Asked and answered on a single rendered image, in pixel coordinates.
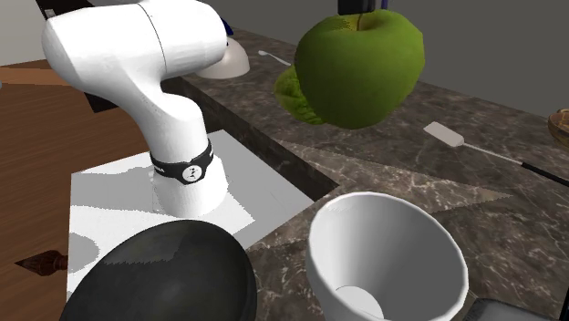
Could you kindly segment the green apple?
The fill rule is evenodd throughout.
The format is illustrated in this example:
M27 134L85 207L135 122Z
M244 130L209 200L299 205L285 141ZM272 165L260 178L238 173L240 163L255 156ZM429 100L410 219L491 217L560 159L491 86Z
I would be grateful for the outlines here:
M308 106L343 129L385 119L411 93L424 66L422 33L405 16L384 9L327 17L295 51Z

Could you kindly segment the white spoon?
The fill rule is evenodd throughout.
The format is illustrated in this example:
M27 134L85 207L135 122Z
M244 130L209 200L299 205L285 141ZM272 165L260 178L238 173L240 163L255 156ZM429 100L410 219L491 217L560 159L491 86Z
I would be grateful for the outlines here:
M289 62L287 62L287 61L281 59L280 57L277 57L277 56L275 56L275 55L273 55L273 54L271 54L271 53L268 53L268 52L266 52L266 51L258 50L257 53L258 53L259 56L262 56L262 57L271 57L271 58L273 58L274 60L278 61L279 63L281 63L281 64L283 64L283 65L285 65L285 66L288 66L288 67L292 66L291 63L289 63Z

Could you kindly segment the light green textured fruit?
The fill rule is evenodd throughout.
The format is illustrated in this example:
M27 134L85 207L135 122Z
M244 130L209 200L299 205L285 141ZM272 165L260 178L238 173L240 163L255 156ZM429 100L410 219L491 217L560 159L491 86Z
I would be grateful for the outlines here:
M274 95L280 106L287 110L295 119L311 125L325 123L309 106L300 88L294 65L279 75L274 83Z

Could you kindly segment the small white bowl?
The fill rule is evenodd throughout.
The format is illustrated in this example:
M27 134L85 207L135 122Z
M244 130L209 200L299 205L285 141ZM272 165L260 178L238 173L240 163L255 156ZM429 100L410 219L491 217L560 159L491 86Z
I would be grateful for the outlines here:
M197 71L198 77L209 79L238 78L250 71L249 57L244 48L231 37L228 37L227 40L228 45L222 60Z

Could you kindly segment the large white bowl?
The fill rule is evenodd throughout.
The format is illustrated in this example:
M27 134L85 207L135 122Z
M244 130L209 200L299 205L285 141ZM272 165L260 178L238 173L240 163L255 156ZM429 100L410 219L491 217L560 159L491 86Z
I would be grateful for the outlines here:
M451 321L469 290L449 232L385 193L327 202L310 226L305 269L326 321Z

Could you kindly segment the brown wooden bowl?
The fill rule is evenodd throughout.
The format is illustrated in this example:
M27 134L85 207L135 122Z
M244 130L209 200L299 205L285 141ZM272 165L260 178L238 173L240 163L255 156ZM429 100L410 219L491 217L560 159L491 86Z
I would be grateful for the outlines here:
M558 109L547 120L554 142L569 150L569 109Z

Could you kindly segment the white grey robot stand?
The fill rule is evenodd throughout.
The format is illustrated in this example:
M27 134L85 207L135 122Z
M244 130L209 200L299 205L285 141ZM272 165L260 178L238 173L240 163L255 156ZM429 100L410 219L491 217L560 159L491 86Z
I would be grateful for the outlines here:
M276 170L224 130L209 135L221 157L229 190L202 220L233 234L248 248L313 204ZM143 152L71 176L67 292L114 247L154 225L172 221L150 182Z

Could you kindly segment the black bowl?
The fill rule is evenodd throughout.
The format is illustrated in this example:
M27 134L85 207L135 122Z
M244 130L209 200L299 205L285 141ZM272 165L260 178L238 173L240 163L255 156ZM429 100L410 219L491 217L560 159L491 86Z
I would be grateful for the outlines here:
M239 242L207 222L137 233L82 279L59 321L254 321L257 290Z

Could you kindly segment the dark brown wooden object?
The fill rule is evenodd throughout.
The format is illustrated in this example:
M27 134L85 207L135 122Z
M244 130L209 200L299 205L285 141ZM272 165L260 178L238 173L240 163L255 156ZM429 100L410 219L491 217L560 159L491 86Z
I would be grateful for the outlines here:
M40 276L48 276L56 271L67 270L67 264L68 256L57 250L48 250L16 262L16 265Z

